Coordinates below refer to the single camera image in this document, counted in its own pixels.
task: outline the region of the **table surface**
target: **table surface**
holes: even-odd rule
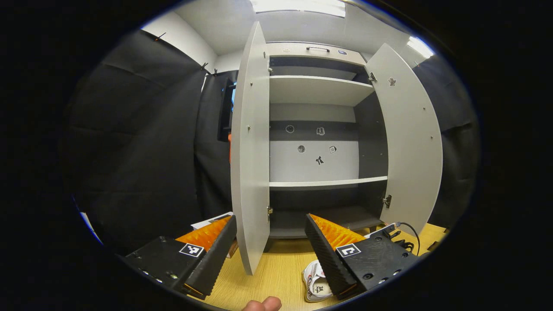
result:
[[[365,235],[369,229],[357,232]],[[427,248],[444,236],[444,228],[426,224],[419,234],[420,255],[428,252]],[[417,241],[414,236],[401,232],[393,241],[401,239],[412,242],[416,251]],[[213,291],[205,303],[223,309],[242,310],[250,300],[263,301],[267,296],[275,296],[282,301],[280,310],[286,311],[316,310],[340,302],[336,296],[316,303],[305,301],[306,289],[301,272],[317,259],[307,239],[275,240],[269,252],[261,256],[253,276],[244,272],[239,251],[232,258],[225,259]]]

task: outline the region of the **white cabinet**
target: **white cabinet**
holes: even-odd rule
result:
[[[380,115],[374,122],[356,113],[358,105],[374,99],[373,92]],[[362,142],[361,125],[385,126],[383,142]],[[387,150],[365,154],[373,145]],[[387,168],[371,173],[366,164],[378,154]],[[432,103],[391,47],[384,44],[366,63],[342,48],[266,43],[258,22],[238,73],[231,158],[232,205],[247,274],[255,272],[268,238],[304,236],[308,212],[352,230],[402,221],[420,232],[434,208],[442,171]],[[377,183],[385,191],[372,193],[379,199],[367,208],[364,198],[372,190],[365,186]],[[388,195],[390,207],[382,204]]]

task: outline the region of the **metal hinge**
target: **metal hinge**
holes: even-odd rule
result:
[[[374,74],[372,72],[369,74],[369,81],[377,82],[377,78],[374,77]]]
[[[392,203],[392,195],[388,194],[388,196],[384,199],[382,199],[382,203],[386,204],[386,208],[390,208],[390,204]]]
[[[270,215],[273,213],[273,208],[270,206],[267,206],[267,222],[270,220]]]

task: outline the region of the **orange spiky pad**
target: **orange spiky pad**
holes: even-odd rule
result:
[[[332,250],[336,250],[338,246],[351,244],[365,239],[364,236],[357,234],[349,229],[346,229],[340,225],[335,224],[332,221],[328,221],[319,216],[309,214],[315,221],[326,240],[332,246]]]
[[[189,232],[176,240],[182,243],[190,243],[201,246],[207,252],[230,219],[230,216],[219,219],[205,227]]]

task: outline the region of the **drawer handle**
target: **drawer handle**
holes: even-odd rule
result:
[[[323,50],[326,50],[327,52],[330,52],[329,49],[319,48],[319,47],[317,47],[317,46],[308,46],[306,49],[309,50],[310,48],[314,48],[314,49],[323,49]]]

